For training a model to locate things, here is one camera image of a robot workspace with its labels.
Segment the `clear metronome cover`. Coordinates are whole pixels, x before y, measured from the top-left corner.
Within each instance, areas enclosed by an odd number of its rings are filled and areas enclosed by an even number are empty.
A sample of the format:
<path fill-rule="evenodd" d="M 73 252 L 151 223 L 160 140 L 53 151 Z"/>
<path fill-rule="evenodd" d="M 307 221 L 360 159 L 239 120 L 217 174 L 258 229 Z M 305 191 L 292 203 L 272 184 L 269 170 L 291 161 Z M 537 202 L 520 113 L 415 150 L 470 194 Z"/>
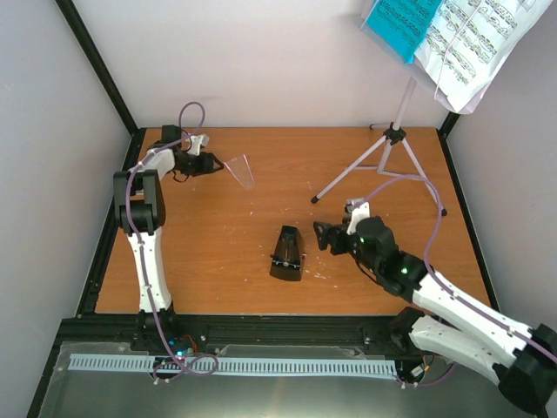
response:
<path fill-rule="evenodd" d="M 255 185 L 252 169 L 245 154 L 231 158 L 224 162 L 225 168 L 245 189 L 251 189 Z"/>

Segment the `black metronome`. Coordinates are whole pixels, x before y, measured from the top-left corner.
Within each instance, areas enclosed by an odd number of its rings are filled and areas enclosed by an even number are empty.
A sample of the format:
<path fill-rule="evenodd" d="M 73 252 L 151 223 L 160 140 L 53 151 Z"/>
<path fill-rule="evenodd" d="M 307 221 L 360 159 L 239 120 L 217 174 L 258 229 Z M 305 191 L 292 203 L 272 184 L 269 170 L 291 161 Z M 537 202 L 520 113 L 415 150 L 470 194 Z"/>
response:
<path fill-rule="evenodd" d="M 282 226 L 271 255 L 270 275 L 279 280 L 301 281 L 305 263 L 305 244 L 299 229 Z"/>

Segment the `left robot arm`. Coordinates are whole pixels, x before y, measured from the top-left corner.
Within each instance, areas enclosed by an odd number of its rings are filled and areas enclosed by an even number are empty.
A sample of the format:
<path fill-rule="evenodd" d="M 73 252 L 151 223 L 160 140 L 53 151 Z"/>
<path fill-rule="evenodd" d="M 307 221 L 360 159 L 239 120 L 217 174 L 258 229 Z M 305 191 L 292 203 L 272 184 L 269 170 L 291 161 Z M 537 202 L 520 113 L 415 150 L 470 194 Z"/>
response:
<path fill-rule="evenodd" d="M 339 268 L 316 247 L 311 187 L 333 130 L 212 129 L 203 175 L 144 166 L 117 187 L 122 224 L 101 292 L 106 312 L 325 315 Z"/>

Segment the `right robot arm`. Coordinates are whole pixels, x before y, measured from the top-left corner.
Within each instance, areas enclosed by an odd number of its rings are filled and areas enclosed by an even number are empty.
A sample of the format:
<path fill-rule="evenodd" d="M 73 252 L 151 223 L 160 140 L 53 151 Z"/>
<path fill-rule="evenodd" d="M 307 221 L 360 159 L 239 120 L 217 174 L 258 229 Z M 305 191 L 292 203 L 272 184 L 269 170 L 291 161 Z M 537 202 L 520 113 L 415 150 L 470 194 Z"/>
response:
<path fill-rule="evenodd" d="M 556 332 L 506 317 L 457 288 L 424 260 L 397 246 L 378 216 L 339 225 L 313 224 L 319 248 L 348 253 L 357 267 L 393 296 L 420 307 L 406 339 L 483 375 L 530 415 L 556 390 Z"/>

